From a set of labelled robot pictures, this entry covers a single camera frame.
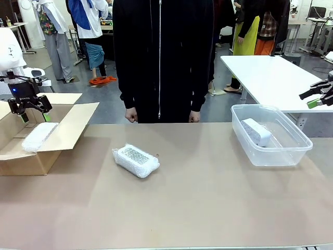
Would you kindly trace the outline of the person's right hand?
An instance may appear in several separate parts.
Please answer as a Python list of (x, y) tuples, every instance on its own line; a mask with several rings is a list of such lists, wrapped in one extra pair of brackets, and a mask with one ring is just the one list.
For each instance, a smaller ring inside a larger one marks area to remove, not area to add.
[(133, 108), (130, 108), (130, 109), (126, 109), (126, 111), (125, 111), (125, 118), (130, 123), (138, 122), (138, 116), (137, 116), (136, 108), (133, 107)]

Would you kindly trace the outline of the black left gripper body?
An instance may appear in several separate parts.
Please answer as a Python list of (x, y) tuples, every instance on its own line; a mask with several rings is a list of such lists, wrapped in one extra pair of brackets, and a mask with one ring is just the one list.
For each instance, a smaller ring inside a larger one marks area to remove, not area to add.
[(8, 87), (12, 93), (13, 98), (8, 99), (8, 103), (27, 103), (39, 104), (37, 93), (39, 89), (37, 83), (33, 80), (24, 80), (20, 83), (9, 83)]

